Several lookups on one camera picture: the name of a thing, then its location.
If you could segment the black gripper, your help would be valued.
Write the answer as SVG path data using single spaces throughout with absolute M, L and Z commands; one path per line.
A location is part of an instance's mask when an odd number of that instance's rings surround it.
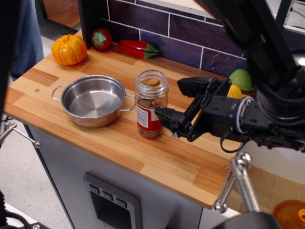
M 162 126 L 173 137 L 186 137 L 193 142 L 205 133 L 237 142 L 246 142 L 249 132 L 242 127 L 242 116 L 254 101 L 247 96 L 228 98 L 230 80 L 216 77 L 191 77 L 177 81 L 181 93 L 194 98 L 185 113 L 171 108 L 155 108 Z

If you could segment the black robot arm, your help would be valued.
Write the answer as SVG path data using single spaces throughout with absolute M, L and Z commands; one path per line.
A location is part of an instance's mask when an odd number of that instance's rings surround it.
M 293 58 L 264 0 L 201 0 L 245 53 L 254 97 L 229 98 L 230 80 L 178 81 L 193 98 L 185 112 L 156 108 L 161 125 L 192 142 L 205 133 L 245 145 L 305 150 L 305 69 Z

